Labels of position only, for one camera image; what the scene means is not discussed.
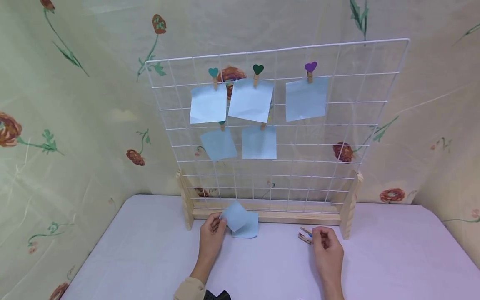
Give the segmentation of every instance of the wall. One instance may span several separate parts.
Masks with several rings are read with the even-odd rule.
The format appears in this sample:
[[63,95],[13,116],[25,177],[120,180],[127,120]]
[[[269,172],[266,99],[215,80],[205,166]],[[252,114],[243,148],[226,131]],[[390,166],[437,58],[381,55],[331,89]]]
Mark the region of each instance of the wall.
[[[150,91],[59,1],[47,16],[83,69],[64,58],[43,9],[0,3],[1,299],[57,300],[128,197],[177,192]],[[142,147],[144,166],[126,156]]]
[[[368,13],[357,23],[352,9]],[[412,43],[361,200],[408,204],[420,191],[480,264],[478,224],[448,221],[479,214],[479,16],[473,0],[0,3],[0,295],[58,300],[125,199],[177,193],[146,77],[169,69],[146,59],[365,38]]]

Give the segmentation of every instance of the light blue paper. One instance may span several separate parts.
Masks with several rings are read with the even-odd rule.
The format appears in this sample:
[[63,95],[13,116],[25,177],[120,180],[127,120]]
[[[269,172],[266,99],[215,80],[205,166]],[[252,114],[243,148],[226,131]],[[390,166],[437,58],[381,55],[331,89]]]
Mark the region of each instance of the light blue paper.
[[220,216],[220,219],[227,218],[227,225],[233,231],[242,228],[249,220],[248,212],[238,201],[230,204]]
[[267,123],[273,83],[259,81],[253,87],[253,79],[240,79],[233,84],[229,117]]
[[285,84],[287,122],[323,117],[326,110],[328,78],[313,78]]
[[247,214],[247,223],[232,233],[234,238],[253,239],[258,236],[258,213],[247,212]]
[[227,86],[199,86],[191,91],[190,124],[221,122],[227,119]]
[[237,149],[228,128],[225,128],[225,131],[206,132],[200,136],[200,140],[208,156],[213,161],[237,156]]
[[276,128],[250,126],[241,132],[243,159],[276,159]]

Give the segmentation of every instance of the purple heart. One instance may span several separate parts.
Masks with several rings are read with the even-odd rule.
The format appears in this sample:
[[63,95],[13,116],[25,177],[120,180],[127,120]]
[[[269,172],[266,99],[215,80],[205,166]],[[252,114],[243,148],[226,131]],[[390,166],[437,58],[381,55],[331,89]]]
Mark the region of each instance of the purple heart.
[[313,73],[316,67],[317,67],[316,61],[305,64],[305,70],[307,70],[308,73]]

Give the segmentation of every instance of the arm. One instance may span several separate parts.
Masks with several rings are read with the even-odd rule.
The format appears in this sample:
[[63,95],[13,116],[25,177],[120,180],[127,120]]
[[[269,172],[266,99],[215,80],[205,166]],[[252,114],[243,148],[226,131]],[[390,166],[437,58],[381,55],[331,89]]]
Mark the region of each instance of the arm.
[[206,292],[205,284],[220,252],[227,227],[225,218],[219,219],[220,214],[211,214],[200,227],[197,263],[190,277],[185,279],[175,292],[174,300],[203,300]]
[[343,247],[335,232],[327,227],[312,229],[313,250],[325,300],[344,300],[342,291]]

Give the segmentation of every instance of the teal heart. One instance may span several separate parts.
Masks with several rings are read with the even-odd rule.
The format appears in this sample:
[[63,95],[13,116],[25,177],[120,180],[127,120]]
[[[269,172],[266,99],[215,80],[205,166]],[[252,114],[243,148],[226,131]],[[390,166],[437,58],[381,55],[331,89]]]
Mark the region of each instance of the teal heart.
[[255,72],[255,74],[259,75],[261,72],[263,72],[263,70],[263,65],[253,65],[253,71]]
[[208,69],[208,73],[212,77],[216,77],[218,75],[218,68],[210,68]]

